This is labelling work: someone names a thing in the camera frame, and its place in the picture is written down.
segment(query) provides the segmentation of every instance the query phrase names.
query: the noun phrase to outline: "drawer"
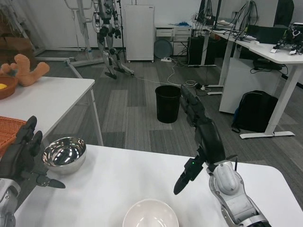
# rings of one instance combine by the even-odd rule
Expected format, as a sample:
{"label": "drawer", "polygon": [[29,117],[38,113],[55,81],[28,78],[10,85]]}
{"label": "drawer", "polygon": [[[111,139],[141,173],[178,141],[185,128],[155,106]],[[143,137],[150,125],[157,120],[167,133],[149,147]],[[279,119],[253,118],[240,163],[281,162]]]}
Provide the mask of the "drawer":
{"label": "drawer", "polygon": [[189,35],[175,35],[174,42],[187,42]]}
{"label": "drawer", "polygon": [[157,37],[168,37],[173,36],[174,29],[157,29],[156,36]]}
{"label": "drawer", "polygon": [[191,35],[190,27],[176,27],[175,35]]}
{"label": "drawer", "polygon": [[174,52],[173,55],[186,55],[186,47],[182,43],[174,43]]}

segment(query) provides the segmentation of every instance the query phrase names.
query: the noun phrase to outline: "desk leg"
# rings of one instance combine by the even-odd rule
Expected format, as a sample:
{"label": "desk leg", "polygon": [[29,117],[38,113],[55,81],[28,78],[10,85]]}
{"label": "desk leg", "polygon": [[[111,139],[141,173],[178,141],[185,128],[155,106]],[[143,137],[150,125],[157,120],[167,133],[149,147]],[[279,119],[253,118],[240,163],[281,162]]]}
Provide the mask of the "desk leg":
{"label": "desk leg", "polygon": [[280,118],[286,108],[286,105],[294,91],[294,88],[300,78],[300,76],[303,74],[303,66],[293,66],[289,78],[285,83],[285,86],[282,90],[282,93],[279,97],[279,100],[276,104],[276,107],[274,109],[273,114],[271,115],[271,118],[269,120],[268,126],[264,133],[248,133],[248,134],[242,134],[240,137],[242,139],[248,139],[248,138],[259,138],[259,137],[274,137],[274,136],[294,136],[294,134],[291,131],[279,131],[275,132],[275,128],[278,125]]}
{"label": "desk leg", "polygon": [[204,36],[204,43],[203,43],[203,49],[202,49],[202,59],[201,59],[201,65],[205,65],[205,60],[206,60],[206,54],[207,54],[207,47],[208,47],[208,39],[209,39],[209,31],[205,32]]}
{"label": "desk leg", "polygon": [[[223,61],[222,69],[221,69],[219,84],[218,85],[208,85],[207,87],[223,87],[224,86],[225,78],[228,74],[229,62],[230,62],[231,54],[232,54],[232,46],[233,46],[233,42],[228,41],[225,55],[224,55],[224,61]],[[222,95],[222,92],[208,92],[207,94],[209,96]]]}
{"label": "desk leg", "polygon": [[87,92],[87,98],[89,101],[89,108],[91,111],[91,116],[94,122],[94,127],[96,131],[96,137],[98,140],[98,145],[103,146],[103,140],[102,140],[102,134],[100,129],[100,123],[99,123],[99,117],[97,113],[96,103],[95,103],[95,97],[94,97],[94,91],[93,88],[90,88],[90,91]]}

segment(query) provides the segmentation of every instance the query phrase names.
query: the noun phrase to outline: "white table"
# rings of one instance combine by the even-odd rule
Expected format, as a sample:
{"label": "white table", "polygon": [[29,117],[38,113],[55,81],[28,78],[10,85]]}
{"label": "white table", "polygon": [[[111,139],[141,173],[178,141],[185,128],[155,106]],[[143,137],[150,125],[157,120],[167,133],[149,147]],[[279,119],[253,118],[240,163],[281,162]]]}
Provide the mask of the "white table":
{"label": "white table", "polygon": [[[222,65],[222,69],[221,69],[219,83],[217,85],[208,85],[207,86],[207,87],[223,87],[224,82],[225,82],[225,78],[228,74],[229,62],[230,62],[230,58],[231,58],[231,54],[232,54],[232,47],[233,47],[233,43],[235,42],[235,39],[233,38],[233,35],[224,34],[225,32],[227,32],[227,30],[214,31],[214,30],[212,30],[212,27],[209,27],[209,26],[204,26],[204,27],[202,27],[202,29],[205,30],[205,38],[204,38],[204,44],[203,44],[204,54],[202,56],[202,61],[201,61],[202,66],[205,66],[205,59],[206,59],[206,54],[207,54],[207,47],[208,47],[208,40],[209,40],[210,33],[214,33],[214,34],[216,34],[216,35],[220,36],[221,38],[226,39],[228,41],[227,46],[226,46],[226,50],[225,50],[225,55],[224,55],[224,60],[223,60],[223,65]],[[240,57],[240,52],[235,51],[234,57],[239,58]],[[208,92],[207,94],[208,95],[221,95],[222,91],[220,91],[220,92]]]}
{"label": "white table", "polygon": [[[174,195],[188,157],[92,145],[87,150],[75,174],[48,172],[66,189],[36,187],[15,214],[17,227],[122,227],[128,209],[147,198],[170,205],[180,227],[227,227],[205,169]],[[238,172],[272,227],[303,223],[303,212],[278,170],[239,163]]]}
{"label": "white table", "polygon": [[32,115],[37,117],[36,130],[43,133],[43,143],[48,134],[73,106],[86,94],[89,100],[98,144],[103,145],[98,120],[93,79],[42,77],[29,87],[17,86],[16,92],[0,100],[0,116],[27,121]]}
{"label": "white table", "polygon": [[278,64],[286,64],[289,70],[288,80],[286,81],[282,93],[279,97],[278,103],[274,109],[273,114],[269,120],[268,126],[264,133],[247,133],[242,134],[242,139],[247,138],[260,138],[260,137],[274,137],[274,136],[294,136],[291,131],[279,131],[275,132],[280,118],[286,108],[286,105],[294,91],[299,78],[303,74],[303,56],[301,55],[289,55],[289,50],[281,49],[277,53],[271,53],[273,44],[250,44],[248,42],[236,41],[237,44],[249,47],[249,50]]}
{"label": "white table", "polygon": [[[203,48],[207,48],[208,38],[206,36],[209,36],[210,32],[213,32],[217,34],[218,36],[227,39],[227,47],[226,52],[224,56],[224,61],[222,65],[222,70],[220,74],[220,80],[218,85],[210,85],[208,87],[223,87],[225,83],[225,79],[228,74],[229,69],[229,63],[232,53],[232,46],[235,42],[235,39],[232,36],[224,35],[220,32],[212,31],[210,28],[206,27],[208,32],[205,35],[205,43]],[[261,137],[275,137],[275,136],[294,136],[294,133],[290,131],[280,131],[275,132],[276,126],[279,123],[279,120],[286,108],[286,105],[291,97],[291,94],[294,91],[294,88],[303,74],[303,56],[301,55],[289,55],[289,50],[278,50],[277,53],[271,53],[270,51],[274,47],[274,44],[252,44],[250,42],[245,41],[236,41],[236,44],[239,44],[241,46],[244,46],[248,48],[250,51],[270,60],[278,64],[286,64],[288,68],[291,68],[288,75],[288,80],[283,88],[283,91],[279,97],[278,103],[274,109],[274,112],[269,120],[267,129],[264,133],[246,133],[241,134],[240,137],[242,139],[248,139],[248,138],[261,138]],[[239,58],[240,52],[237,51],[237,48],[234,53],[234,58]],[[222,92],[209,92],[209,95],[219,95],[222,94]]]}

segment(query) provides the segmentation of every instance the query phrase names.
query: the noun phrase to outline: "stuffed toy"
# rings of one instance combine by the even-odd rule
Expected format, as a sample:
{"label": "stuffed toy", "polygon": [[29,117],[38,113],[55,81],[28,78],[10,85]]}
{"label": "stuffed toy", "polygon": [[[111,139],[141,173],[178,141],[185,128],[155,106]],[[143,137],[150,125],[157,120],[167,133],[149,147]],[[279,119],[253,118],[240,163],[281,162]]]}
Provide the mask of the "stuffed toy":
{"label": "stuffed toy", "polygon": [[30,61],[26,56],[17,54],[14,59],[16,63],[11,65],[5,63],[1,66],[0,77],[15,76],[18,79],[18,83],[24,87],[34,84],[50,69],[48,64],[40,62],[34,71],[31,72]]}

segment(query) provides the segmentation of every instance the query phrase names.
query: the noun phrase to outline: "blue object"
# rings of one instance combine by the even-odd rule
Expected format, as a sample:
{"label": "blue object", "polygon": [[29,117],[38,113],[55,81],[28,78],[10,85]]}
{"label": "blue object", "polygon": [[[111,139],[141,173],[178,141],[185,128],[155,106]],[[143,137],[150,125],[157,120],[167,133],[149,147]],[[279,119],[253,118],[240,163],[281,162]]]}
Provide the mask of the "blue object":
{"label": "blue object", "polygon": [[170,25],[175,25],[175,26],[184,26],[184,27],[191,27],[191,25],[189,25],[187,22],[182,21],[178,24],[170,24]]}

